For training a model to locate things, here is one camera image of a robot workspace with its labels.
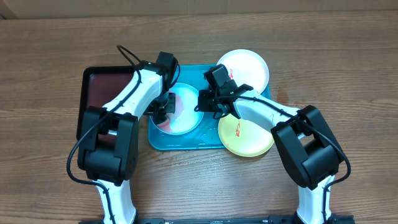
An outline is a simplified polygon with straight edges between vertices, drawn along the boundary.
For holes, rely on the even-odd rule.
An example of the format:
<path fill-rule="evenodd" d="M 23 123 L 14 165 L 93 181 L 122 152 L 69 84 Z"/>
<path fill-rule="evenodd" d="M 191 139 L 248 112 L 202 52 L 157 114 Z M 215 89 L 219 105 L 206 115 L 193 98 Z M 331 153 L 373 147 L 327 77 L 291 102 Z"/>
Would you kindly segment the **light blue plate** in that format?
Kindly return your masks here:
<path fill-rule="evenodd" d="M 171 135 L 186 134 L 194 130 L 201 122 L 204 112 L 196 112 L 198 104 L 198 90 L 186 83 L 176 83 L 171 89 L 175 93 L 175 113 L 170 114 L 172 128 Z"/>

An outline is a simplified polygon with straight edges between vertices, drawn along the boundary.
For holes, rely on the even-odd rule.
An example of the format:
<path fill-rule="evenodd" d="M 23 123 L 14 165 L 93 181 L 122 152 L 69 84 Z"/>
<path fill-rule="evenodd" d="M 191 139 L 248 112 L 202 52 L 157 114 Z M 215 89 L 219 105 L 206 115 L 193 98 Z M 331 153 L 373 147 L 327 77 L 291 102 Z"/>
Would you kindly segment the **yellow plate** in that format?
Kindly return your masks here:
<path fill-rule="evenodd" d="M 266 153 L 274 144 L 272 134 L 252 121 L 229 114 L 218 123 L 221 142 L 235 155 L 256 157 Z"/>

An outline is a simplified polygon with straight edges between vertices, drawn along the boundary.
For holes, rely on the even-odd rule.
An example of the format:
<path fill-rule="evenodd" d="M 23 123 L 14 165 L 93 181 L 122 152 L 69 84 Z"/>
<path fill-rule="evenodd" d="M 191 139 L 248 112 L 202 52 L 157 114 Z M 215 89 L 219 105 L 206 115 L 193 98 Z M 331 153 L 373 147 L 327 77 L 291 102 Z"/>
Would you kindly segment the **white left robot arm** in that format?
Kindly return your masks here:
<path fill-rule="evenodd" d="M 67 174 L 98 189 L 104 209 L 100 223 L 136 221 L 129 180 L 137 164 L 139 118 L 149 115 L 162 123 L 175 112 L 175 94 L 169 90 L 178 78 L 178 66 L 166 52 L 160 52 L 155 62 L 132 64 L 132 79 L 118 96 L 102 107 L 87 107 L 79 116 Z"/>

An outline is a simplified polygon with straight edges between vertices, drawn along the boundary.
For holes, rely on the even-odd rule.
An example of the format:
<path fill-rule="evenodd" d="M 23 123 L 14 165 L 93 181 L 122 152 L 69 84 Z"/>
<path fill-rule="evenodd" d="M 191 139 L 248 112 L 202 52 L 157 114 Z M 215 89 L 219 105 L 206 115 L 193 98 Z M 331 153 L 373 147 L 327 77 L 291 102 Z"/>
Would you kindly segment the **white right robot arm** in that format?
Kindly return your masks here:
<path fill-rule="evenodd" d="M 252 86 L 238 86 L 223 64 L 204 74 L 209 84 L 199 92 L 197 111 L 233 115 L 270 132 L 284 169 L 298 185 L 296 223 L 336 223 L 330 211 L 330 188 L 346 180 L 335 179 L 339 166 L 349 160 L 321 112 L 308 105 L 291 108 L 263 97 Z"/>

